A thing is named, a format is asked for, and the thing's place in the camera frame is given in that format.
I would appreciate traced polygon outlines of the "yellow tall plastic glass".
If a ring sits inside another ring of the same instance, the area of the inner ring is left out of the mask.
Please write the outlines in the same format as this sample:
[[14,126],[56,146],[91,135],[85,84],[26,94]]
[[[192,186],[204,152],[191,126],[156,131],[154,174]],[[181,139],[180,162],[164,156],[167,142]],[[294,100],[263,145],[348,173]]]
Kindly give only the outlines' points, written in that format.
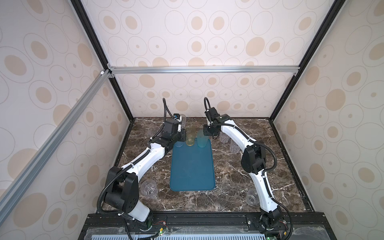
[[197,136],[197,130],[196,127],[188,127],[186,129],[186,144],[187,146],[191,147],[195,144],[195,138]]

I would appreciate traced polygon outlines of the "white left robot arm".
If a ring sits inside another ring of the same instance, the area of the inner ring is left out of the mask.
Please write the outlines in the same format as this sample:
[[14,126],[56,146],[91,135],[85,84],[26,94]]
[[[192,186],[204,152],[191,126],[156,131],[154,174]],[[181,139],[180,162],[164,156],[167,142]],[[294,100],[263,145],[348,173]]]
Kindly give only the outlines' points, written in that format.
[[152,165],[173,149],[176,142],[186,140],[182,121],[183,117],[179,114],[164,120],[160,133],[150,138],[149,146],[139,156],[120,168],[109,170],[97,201],[99,213],[108,213],[102,208],[104,202],[117,209],[115,214],[150,225],[151,210],[139,200],[139,181]]

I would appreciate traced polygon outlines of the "green textured plastic glass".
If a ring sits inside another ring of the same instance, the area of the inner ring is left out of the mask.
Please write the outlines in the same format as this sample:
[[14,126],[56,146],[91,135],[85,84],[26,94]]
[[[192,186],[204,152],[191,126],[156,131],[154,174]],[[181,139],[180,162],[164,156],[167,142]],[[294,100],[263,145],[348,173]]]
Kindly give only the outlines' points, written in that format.
[[209,137],[204,135],[203,130],[198,130],[197,132],[197,144],[199,148],[206,147]]

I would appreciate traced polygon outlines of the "blue tall plastic glass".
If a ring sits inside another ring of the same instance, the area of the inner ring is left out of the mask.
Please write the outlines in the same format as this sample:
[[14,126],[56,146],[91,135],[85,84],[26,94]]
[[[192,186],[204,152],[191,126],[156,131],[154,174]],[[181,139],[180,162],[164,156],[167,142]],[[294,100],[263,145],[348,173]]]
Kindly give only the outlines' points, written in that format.
[[184,142],[180,142],[180,141],[177,141],[175,144],[174,144],[174,147],[176,148],[180,148],[184,145]]

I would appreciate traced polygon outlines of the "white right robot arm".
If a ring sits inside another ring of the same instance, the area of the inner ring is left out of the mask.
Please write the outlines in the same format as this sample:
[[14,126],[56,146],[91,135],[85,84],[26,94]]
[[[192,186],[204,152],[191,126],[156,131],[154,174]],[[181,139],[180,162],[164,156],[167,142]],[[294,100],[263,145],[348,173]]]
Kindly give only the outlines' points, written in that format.
[[215,108],[206,109],[205,114],[208,121],[203,127],[205,136],[216,137],[224,133],[243,151],[242,168],[253,180],[260,201],[262,221],[266,228],[270,228],[283,216],[267,176],[267,172],[277,166],[276,155],[268,146],[247,135],[228,115],[220,115]]

